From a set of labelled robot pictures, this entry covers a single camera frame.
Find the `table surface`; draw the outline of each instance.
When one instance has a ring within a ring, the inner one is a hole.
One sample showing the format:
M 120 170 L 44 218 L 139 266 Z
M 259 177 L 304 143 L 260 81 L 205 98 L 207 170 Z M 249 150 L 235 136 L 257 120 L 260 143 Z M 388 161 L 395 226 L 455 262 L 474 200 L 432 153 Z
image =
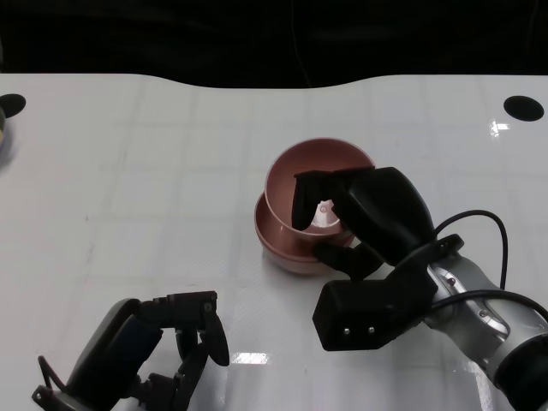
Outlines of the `table surface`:
M 231 365 L 208 362 L 192 410 L 509 409 L 424 325 L 378 351 L 324 352 L 311 317 L 327 278 L 270 264 L 253 208 L 285 147 L 351 141 L 404 172 L 434 223 L 474 208 L 498 214 L 509 232 L 508 290 L 546 306 L 548 118 L 519 122 L 503 109 L 512 95 L 548 107 L 546 90 L 541 77 L 396 76 L 303 91 L 0 75 L 0 94 L 27 98 L 0 152 L 3 408 L 38 409 L 37 355 L 66 380 L 115 302 L 214 289 Z M 497 227 L 477 217 L 452 229 L 497 283 Z M 178 365 L 167 331 L 140 375 Z

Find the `bowl rim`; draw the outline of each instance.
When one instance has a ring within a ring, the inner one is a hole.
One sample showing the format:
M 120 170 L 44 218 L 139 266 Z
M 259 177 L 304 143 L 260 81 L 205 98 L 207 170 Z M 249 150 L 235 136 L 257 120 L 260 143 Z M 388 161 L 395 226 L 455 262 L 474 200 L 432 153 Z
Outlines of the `bowl rim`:
M 343 140 L 343 139 L 335 139 L 335 138 L 332 138 L 332 137 L 316 137 L 316 138 L 313 138 L 313 139 L 308 139 L 308 140 L 303 140 L 303 141 L 299 141 L 298 143 L 295 143 L 293 144 L 292 146 L 286 148 L 285 150 L 283 150 L 279 156 L 276 157 L 276 159 L 272 162 L 272 165 L 271 167 L 268 169 L 268 173 L 266 173 L 266 179 L 265 179 L 265 191 L 263 192 L 262 195 L 265 196 L 265 200 L 266 200 L 266 204 L 268 205 L 268 208 L 269 210 L 271 211 L 271 214 L 272 216 L 274 216 L 274 218 L 283 226 L 285 227 L 286 229 L 289 229 L 291 231 L 293 231 L 294 233 L 297 233 L 299 235 L 306 235 L 306 236 L 310 236 L 310 237 L 330 237 L 332 236 L 333 234 L 321 234 L 321 233 L 305 233 L 304 231 L 299 231 L 298 229 L 294 229 L 293 227 L 291 227 L 290 225 L 287 225 L 286 223 L 284 223 L 277 215 L 276 213 L 272 210 L 272 207 L 271 207 L 271 203 L 270 201 L 268 200 L 268 196 L 266 195 L 266 185 L 268 184 L 268 179 L 271 175 L 271 172 L 272 172 L 272 169 L 274 168 L 274 165 L 276 165 L 276 163 L 278 162 L 278 160 L 286 153 L 288 152 L 289 150 L 293 150 L 295 147 L 297 146 L 300 146 L 302 144 L 306 144 L 306 143 L 310 143 L 311 141 L 318 141 L 318 140 L 321 140 L 321 141 L 337 141 L 337 142 L 340 142 L 340 143 L 344 143 L 348 146 L 352 146 L 353 148 L 355 148 L 356 150 L 362 152 L 366 157 L 367 159 L 371 162 L 371 165 L 373 168 L 377 168 L 375 162 L 372 160 L 372 158 L 369 156 L 369 154 L 367 154 L 364 150 L 362 150 L 361 148 L 359 148 L 356 144 L 354 143 L 351 143 L 349 141 L 346 141 L 346 140 Z
M 263 234 L 260 232 L 259 230 L 259 226 L 257 225 L 257 210 L 259 209 L 259 204 L 260 204 L 260 201 L 262 199 L 265 199 L 266 201 L 266 194 L 265 192 L 261 193 L 261 195 L 259 196 L 259 199 L 257 200 L 257 203 L 255 203 L 255 211 L 253 212 L 253 220 L 255 222 L 255 233 L 257 233 L 257 237 L 259 238 L 259 241 L 260 243 L 262 244 L 263 247 L 266 247 L 268 248 L 268 250 L 273 253 L 274 255 L 276 255 L 277 257 L 281 258 L 281 259 L 286 259 L 288 261 L 293 261 L 293 262 L 296 262 L 296 263 L 307 263 L 307 264 L 317 264 L 317 263 L 320 263 L 321 264 L 321 261 L 319 261 L 318 259 L 316 259 L 315 257 L 295 257 L 295 256 L 292 256 L 290 254 L 287 254 L 287 253 L 284 253 L 284 252 L 281 252 L 279 250 L 277 250 L 276 248 L 274 248 L 263 236 Z M 270 214 L 271 216 L 273 216 L 273 213 L 272 211 L 270 210 L 270 207 L 269 207 L 269 211 L 270 211 Z M 352 241 L 354 240 L 354 235 L 352 233 L 350 233 L 348 235 L 348 240 L 345 241 L 342 246 L 343 247 L 347 247 L 349 246 Z

